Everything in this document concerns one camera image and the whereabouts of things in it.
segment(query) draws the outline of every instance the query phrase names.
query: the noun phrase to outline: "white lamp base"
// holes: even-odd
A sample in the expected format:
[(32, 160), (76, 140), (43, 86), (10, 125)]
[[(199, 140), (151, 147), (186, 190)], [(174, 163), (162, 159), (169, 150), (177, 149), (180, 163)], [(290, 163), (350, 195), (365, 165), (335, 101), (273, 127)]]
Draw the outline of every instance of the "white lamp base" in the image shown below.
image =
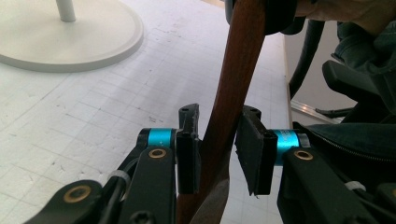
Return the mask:
[(139, 16), (117, 0), (74, 1), (61, 21), (56, 1), (0, 0), (0, 63), (38, 72), (82, 72), (118, 63), (143, 41)]

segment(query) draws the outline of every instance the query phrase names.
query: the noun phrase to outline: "wooden stick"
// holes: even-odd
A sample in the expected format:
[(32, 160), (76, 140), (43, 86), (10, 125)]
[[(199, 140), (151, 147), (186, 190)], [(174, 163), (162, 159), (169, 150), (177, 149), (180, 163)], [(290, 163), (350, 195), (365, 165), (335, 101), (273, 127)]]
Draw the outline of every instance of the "wooden stick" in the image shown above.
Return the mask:
[(235, 3), (218, 92), (200, 150), (200, 191), (179, 195), (177, 224), (221, 221), (230, 187), (233, 138), (264, 40), (264, 2)]

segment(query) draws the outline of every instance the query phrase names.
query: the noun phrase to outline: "white pole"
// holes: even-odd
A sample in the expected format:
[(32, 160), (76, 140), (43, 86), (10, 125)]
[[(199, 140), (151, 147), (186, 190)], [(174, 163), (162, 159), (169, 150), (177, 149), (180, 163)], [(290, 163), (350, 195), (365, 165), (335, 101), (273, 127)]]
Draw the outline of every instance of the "white pole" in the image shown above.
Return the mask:
[(56, 0), (61, 21), (72, 22), (76, 20), (72, 0)]

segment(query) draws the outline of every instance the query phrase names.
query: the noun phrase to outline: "floor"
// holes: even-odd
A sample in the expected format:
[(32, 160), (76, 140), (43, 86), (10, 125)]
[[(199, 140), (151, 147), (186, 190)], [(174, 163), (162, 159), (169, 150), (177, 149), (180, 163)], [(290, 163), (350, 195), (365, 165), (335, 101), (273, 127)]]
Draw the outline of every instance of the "floor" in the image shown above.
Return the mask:
[[(45, 74), (0, 64), (0, 223), (22, 223), (63, 185), (106, 183), (142, 128), (177, 127), (200, 105), (204, 136), (228, 34), (224, 9), (200, 0), (123, 0), (142, 18), (141, 49), (91, 72)], [(268, 36), (247, 96), (267, 128), (289, 128), (283, 35)], [(282, 223), (273, 192), (248, 196), (233, 153), (224, 224)]]

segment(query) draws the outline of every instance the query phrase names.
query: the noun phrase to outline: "brass screw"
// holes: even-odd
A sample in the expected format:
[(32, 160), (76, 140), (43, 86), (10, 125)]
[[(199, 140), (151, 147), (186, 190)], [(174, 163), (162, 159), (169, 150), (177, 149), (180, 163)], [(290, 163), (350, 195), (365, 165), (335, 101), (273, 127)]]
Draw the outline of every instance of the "brass screw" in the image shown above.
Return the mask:
[(295, 151), (294, 156), (303, 161), (312, 161), (314, 159), (311, 153), (303, 150)]
[(166, 151), (160, 148), (156, 148), (156, 149), (152, 149), (148, 155), (152, 158), (152, 159), (159, 159), (162, 158), (166, 155)]
[(87, 198), (90, 193), (90, 186), (76, 186), (66, 192), (66, 194), (64, 195), (64, 201), (67, 203), (78, 203)]

